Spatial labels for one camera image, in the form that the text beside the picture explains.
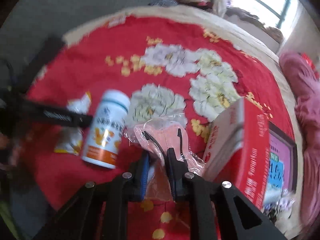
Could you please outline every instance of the white packet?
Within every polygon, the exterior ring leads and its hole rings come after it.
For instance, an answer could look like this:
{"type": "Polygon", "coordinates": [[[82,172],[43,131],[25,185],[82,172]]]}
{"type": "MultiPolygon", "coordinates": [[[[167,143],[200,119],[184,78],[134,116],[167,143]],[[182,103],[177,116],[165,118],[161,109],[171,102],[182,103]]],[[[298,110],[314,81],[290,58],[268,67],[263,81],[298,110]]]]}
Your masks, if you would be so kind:
{"type": "MultiPolygon", "coordinates": [[[[81,99],[68,101],[67,109],[78,113],[87,114],[91,105],[91,95],[86,92],[81,99]]],[[[79,155],[83,141],[83,133],[79,127],[63,127],[60,138],[54,148],[55,153],[71,153],[79,155]]]]}

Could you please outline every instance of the white supplement bottle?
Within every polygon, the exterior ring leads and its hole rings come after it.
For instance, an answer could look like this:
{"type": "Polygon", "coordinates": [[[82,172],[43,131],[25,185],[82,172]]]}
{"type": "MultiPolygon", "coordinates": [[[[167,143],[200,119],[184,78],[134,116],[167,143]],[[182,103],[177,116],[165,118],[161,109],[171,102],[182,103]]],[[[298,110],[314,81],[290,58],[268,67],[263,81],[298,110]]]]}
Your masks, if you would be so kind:
{"type": "Polygon", "coordinates": [[[93,117],[82,159],[114,169],[130,99],[121,91],[107,90],[93,117]]]}

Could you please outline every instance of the folded blanket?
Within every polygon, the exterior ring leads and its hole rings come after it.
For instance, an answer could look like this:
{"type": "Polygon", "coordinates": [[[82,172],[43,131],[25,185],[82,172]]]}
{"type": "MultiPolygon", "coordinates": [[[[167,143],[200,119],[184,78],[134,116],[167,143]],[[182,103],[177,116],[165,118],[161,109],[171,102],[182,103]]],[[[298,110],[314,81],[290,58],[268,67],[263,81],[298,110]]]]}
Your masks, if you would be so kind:
{"type": "Polygon", "coordinates": [[[306,140],[303,153],[303,192],[300,215],[306,227],[320,212],[320,83],[297,53],[284,53],[280,66],[297,97],[295,112],[306,140]]]}

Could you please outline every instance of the yellow flower print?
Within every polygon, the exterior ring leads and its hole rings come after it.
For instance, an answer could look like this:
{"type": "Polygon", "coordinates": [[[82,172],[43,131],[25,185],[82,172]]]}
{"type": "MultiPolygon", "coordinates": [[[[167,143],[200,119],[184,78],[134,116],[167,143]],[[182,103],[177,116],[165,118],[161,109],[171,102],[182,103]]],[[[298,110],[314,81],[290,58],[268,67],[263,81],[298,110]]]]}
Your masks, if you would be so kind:
{"type": "Polygon", "coordinates": [[[204,29],[203,37],[207,38],[209,37],[210,42],[217,43],[220,40],[220,37],[212,32],[209,32],[208,30],[204,29]]]}
{"type": "Polygon", "coordinates": [[[153,65],[146,65],[144,67],[144,72],[149,75],[157,76],[162,73],[162,67],[159,67],[159,66],[157,67],[157,66],[153,66],[153,65]]]}
{"type": "Polygon", "coordinates": [[[144,72],[148,73],[149,75],[152,75],[153,74],[153,65],[146,65],[144,67],[144,72]]]}
{"type": "Polygon", "coordinates": [[[149,36],[147,36],[146,41],[148,42],[148,45],[149,45],[149,46],[151,46],[151,45],[156,45],[156,44],[158,44],[158,43],[162,43],[162,39],[160,39],[160,38],[152,39],[152,38],[150,38],[149,36]]]}
{"type": "Polygon", "coordinates": [[[254,100],[254,95],[252,94],[252,92],[249,92],[246,96],[245,96],[251,103],[253,103],[257,108],[262,110],[262,105],[260,105],[259,102],[257,102],[256,100],[254,100]]]}
{"type": "Polygon", "coordinates": [[[124,60],[123,62],[122,62],[122,65],[124,66],[124,67],[127,67],[127,66],[129,66],[129,60],[124,60]]]}
{"type": "Polygon", "coordinates": [[[201,132],[201,137],[204,139],[204,142],[207,143],[210,135],[210,125],[207,125],[206,127],[203,126],[202,132],[201,132]]]}
{"type": "Polygon", "coordinates": [[[139,63],[132,64],[133,72],[139,71],[142,67],[139,66],[139,63]]]}
{"type": "Polygon", "coordinates": [[[199,136],[202,133],[202,125],[200,120],[192,119],[191,120],[192,130],[196,133],[196,136],[199,136]]]}
{"type": "Polygon", "coordinates": [[[164,231],[160,228],[160,229],[156,229],[156,230],[153,232],[153,234],[152,234],[152,239],[158,239],[158,240],[160,240],[160,239],[164,238],[164,236],[165,236],[165,233],[164,233],[164,231]]]}
{"type": "Polygon", "coordinates": [[[154,71],[153,71],[153,74],[155,75],[155,76],[157,76],[157,75],[159,75],[159,74],[161,74],[162,73],[162,67],[154,67],[154,71]]]}
{"type": "Polygon", "coordinates": [[[104,62],[107,63],[109,66],[113,66],[113,64],[114,64],[114,62],[110,56],[106,56],[104,62]]]}
{"type": "Polygon", "coordinates": [[[130,68],[128,67],[122,67],[121,68],[121,75],[128,77],[130,75],[130,68]]]}
{"type": "Polygon", "coordinates": [[[135,63],[139,63],[140,57],[139,57],[138,55],[134,54],[133,56],[131,56],[130,61],[131,61],[132,63],[134,63],[134,64],[135,64],[135,63]]]}
{"type": "Polygon", "coordinates": [[[123,62],[123,60],[124,60],[124,57],[122,57],[122,56],[116,57],[116,63],[117,64],[121,64],[123,62]]]}
{"type": "Polygon", "coordinates": [[[224,107],[224,108],[228,108],[230,106],[230,101],[229,99],[226,98],[226,96],[222,93],[217,95],[217,98],[220,102],[220,104],[224,107]]]}
{"type": "Polygon", "coordinates": [[[169,212],[163,212],[160,221],[161,223],[169,223],[172,220],[172,215],[169,212]]]}
{"type": "Polygon", "coordinates": [[[210,135],[210,125],[204,126],[200,124],[200,120],[192,119],[191,120],[192,130],[196,133],[196,136],[201,135],[204,139],[204,142],[208,142],[208,138],[210,135]]]}
{"type": "Polygon", "coordinates": [[[141,202],[140,207],[143,208],[144,212],[153,209],[153,202],[151,200],[145,199],[141,202]]]}

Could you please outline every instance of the white wall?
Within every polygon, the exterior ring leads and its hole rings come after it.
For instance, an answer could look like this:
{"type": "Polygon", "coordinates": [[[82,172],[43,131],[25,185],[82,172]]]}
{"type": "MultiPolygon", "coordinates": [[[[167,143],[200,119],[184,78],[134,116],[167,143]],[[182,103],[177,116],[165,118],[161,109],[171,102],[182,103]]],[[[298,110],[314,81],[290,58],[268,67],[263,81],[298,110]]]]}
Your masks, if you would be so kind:
{"type": "Polygon", "coordinates": [[[305,52],[313,60],[315,64],[318,63],[320,55],[320,31],[311,19],[305,8],[302,12],[297,24],[287,41],[280,48],[278,55],[284,51],[305,52]]]}
{"type": "Polygon", "coordinates": [[[272,52],[277,53],[280,47],[280,44],[276,42],[269,34],[264,32],[262,29],[257,26],[240,20],[238,15],[233,14],[232,16],[225,15],[223,17],[229,22],[238,25],[241,29],[245,30],[247,33],[251,34],[253,37],[256,37],[258,40],[262,41],[272,52]]]}

